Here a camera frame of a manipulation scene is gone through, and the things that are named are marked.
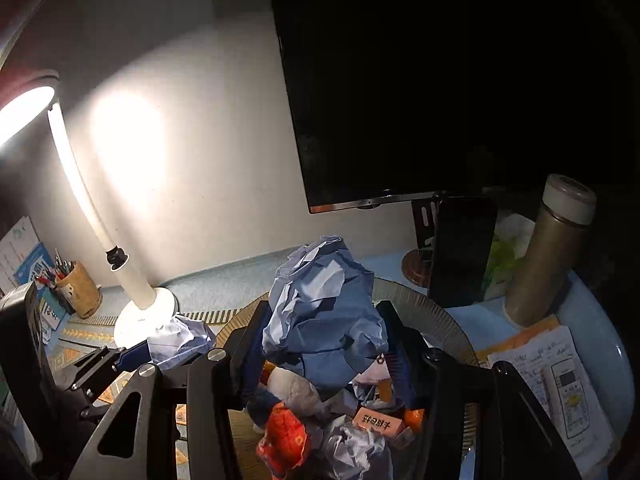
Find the round woven tray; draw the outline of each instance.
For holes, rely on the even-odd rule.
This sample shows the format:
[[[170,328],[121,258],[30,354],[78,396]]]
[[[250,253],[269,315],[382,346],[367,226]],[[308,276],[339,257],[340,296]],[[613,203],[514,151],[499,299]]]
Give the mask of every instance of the round woven tray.
[[[238,312],[218,333],[216,346],[224,346],[233,330],[247,326],[255,309],[258,307],[258,303],[268,299],[268,296],[268,293],[263,294]],[[478,359],[465,333],[445,310],[437,306],[425,295],[399,283],[376,278],[373,285],[372,299],[374,304],[383,300],[391,301],[398,312],[398,316],[406,326],[415,328],[425,334],[430,343],[440,346],[460,363],[478,366]],[[466,405],[461,459],[473,443],[477,418],[477,407],[474,404]],[[270,480],[271,475],[268,469],[255,454],[255,446],[260,440],[260,435],[252,429],[253,423],[249,416],[245,412],[229,411],[229,419],[242,476],[245,480]],[[411,456],[412,453],[415,453],[419,446],[419,441],[420,439],[417,438],[405,450],[392,452],[396,480],[411,477],[413,460],[404,460],[403,457]]]

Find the white air conditioner remote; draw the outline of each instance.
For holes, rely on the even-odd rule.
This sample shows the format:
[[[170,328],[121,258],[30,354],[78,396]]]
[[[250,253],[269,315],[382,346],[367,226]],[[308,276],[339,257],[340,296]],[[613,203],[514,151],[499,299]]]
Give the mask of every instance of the white air conditioner remote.
[[[542,376],[549,394],[551,417],[572,456],[593,443],[591,418],[574,358],[545,367]]]

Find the striped border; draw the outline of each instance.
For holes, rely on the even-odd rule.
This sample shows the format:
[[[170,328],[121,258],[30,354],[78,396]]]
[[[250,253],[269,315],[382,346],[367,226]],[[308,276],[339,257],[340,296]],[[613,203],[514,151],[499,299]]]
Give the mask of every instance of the striped border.
[[[228,308],[225,310],[196,310],[194,312],[178,312],[182,316],[196,321],[204,321],[208,325],[223,325],[233,316],[240,312],[242,308]],[[73,314],[69,318],[69,323],[93,326],[115,326],[118,316],[89,316],[81,319],[78,314]]]

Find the gold thermos bottle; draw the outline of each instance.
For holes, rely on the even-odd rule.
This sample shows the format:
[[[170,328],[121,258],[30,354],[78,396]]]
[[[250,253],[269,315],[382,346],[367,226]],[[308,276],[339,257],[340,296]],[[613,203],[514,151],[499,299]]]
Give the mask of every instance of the gold thermos bottle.
[[[527,253],[504,300],[504,313],[520,327],[543,317],[575,265],[596,210],[596,195],[564,175],[546,180]]]

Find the pink eraser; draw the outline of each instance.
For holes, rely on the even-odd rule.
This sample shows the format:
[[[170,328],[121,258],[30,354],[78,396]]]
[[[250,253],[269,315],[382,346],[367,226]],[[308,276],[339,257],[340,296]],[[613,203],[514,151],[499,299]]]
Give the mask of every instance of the pink eraser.
[[[377,431],[389,438],[395,438],[405,427],[401,419],[367,408],[360,408],[353,421],[365,430]]]

